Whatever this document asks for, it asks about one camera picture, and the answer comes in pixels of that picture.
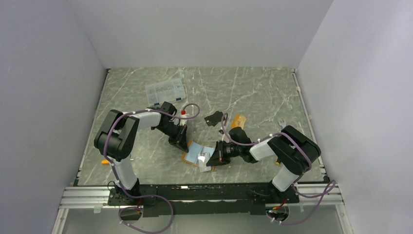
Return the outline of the silver VIP card top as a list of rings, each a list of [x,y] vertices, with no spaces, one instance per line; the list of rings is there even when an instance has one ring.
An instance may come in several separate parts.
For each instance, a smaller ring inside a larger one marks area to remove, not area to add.
[[[211,166],[207,166],[208,160],[208,156],[198,156],[198,166],[201,173],[211,171]]]

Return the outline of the orange leather card holder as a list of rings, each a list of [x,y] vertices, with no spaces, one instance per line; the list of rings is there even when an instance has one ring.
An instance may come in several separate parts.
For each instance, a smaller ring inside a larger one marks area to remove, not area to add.
[[[198,166],[198,156],[212,156],[215,148],[206,147],[190,140],[188,143],[188,152],[184,152],[182,161],[193,166]]]

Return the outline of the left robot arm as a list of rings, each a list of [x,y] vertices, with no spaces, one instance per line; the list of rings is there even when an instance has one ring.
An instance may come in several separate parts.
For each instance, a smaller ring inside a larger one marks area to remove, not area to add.
[[[125,203],[135,204],[140,198],[140,182],[131,164],[131,152],[136,134],[142,129],[157,129],[168,136],[169,144],[188,152],[187,125],[190,117],[185,110],[178,114],[175,106],[164,102],[136,112],[110,110],[94,139],[94,147],[109,161],[115,175],[115,185]]]

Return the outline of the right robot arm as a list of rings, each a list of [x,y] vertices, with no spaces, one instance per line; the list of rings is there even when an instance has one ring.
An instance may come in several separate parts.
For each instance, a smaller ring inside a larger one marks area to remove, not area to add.
[[[275,156],[281,165],[280,171],[270,182],[269,198],[281,202],[287,190],[312,168],[312,163],[321,155],[320,147],[293,126],[287,125],[280,132],[252,142],[241,127],[228,133],[230,142],[217,141],[207,166],[227,165],[231,158],[240,156],[247,163],[257,163]]]

